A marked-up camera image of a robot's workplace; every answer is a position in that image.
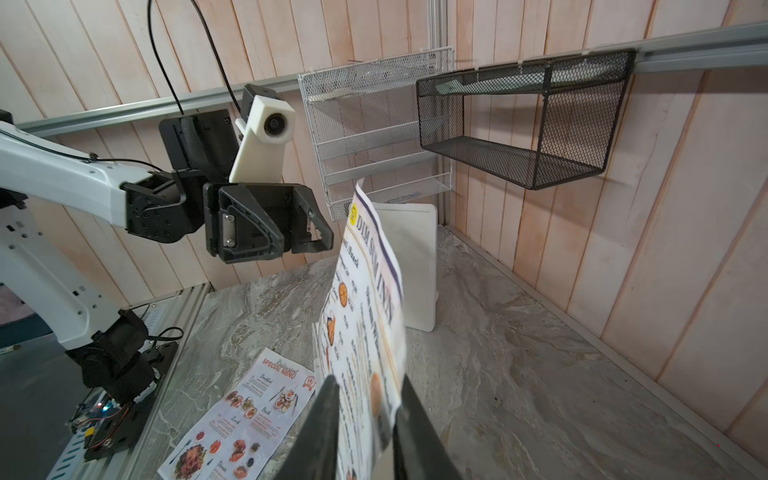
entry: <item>menu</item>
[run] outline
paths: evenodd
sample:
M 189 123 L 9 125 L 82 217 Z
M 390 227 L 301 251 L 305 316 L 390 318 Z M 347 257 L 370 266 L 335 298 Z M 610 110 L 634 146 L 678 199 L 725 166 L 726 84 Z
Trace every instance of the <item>menu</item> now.
M 255 479 L 315 392 L 315 373 L 264 349 L 157 470 L 165 480 Z
M 334 375 L 340 388 L 338 480 L 370 478 L 392 438 L 406 370 L 402 295 L 397 259 L 358 185 L 313 331 L 317 375 Z

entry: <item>robotic arm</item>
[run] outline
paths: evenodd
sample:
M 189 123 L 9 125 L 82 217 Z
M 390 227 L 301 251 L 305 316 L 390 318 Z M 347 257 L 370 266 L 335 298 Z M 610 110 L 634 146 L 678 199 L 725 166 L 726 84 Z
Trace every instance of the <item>robotic arm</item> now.
M 162 355 L 139 353 L 147 327 L 104 298 L 45 239 L 25 208 L 26 195 L 162 243 L 205 225 L 208 251 L 226 263 L 330 250 L 333 232 L 312 191 L 280 183 L 293 109 L 273 91 L 247 85 L 243 112 L 240 146 L 226 111 L 163 120 L 169 173 L 43 140 L 0 111 L 0 281 L 51 327 L 81 366 L 85 385 L 103 387 L 120 404 L 140 402 L 160 382 L 155 365 Z

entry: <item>black wire shelf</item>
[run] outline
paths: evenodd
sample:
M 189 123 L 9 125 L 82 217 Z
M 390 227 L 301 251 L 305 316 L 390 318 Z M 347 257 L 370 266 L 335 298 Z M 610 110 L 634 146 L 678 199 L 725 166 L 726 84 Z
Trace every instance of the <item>black wire shelf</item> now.
M 598 175 L 634 56 L 632 50 L 561 55 L 422 78 L 416 82 L 421 146 L 530 190 Z M 535 150 L 465 134 L 464 96 L 506 94 L 542 96 Z

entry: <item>gray marble surface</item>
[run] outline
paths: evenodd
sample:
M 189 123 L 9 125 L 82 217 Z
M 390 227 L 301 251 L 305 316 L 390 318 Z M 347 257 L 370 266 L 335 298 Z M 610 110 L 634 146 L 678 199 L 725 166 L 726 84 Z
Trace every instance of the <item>gray marble surface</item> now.
M 436 327 L 408 330 L 408 375 L 463 478 L 752 478 L 680 416 L 447 230 Z M 211 293 L 133 478 L 263 347 L 312 367 L 310 323 L 335 259 Z M 309 408 L 259 479 L 272 478 Z

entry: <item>white plastic board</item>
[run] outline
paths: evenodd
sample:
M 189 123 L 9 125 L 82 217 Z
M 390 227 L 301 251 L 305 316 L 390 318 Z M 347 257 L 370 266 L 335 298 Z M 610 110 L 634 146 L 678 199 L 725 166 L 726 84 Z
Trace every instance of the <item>white plastic board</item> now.
M 402 272 L 406 326 L 435 328 L 437 209 L 431 204 L 373 204 Z

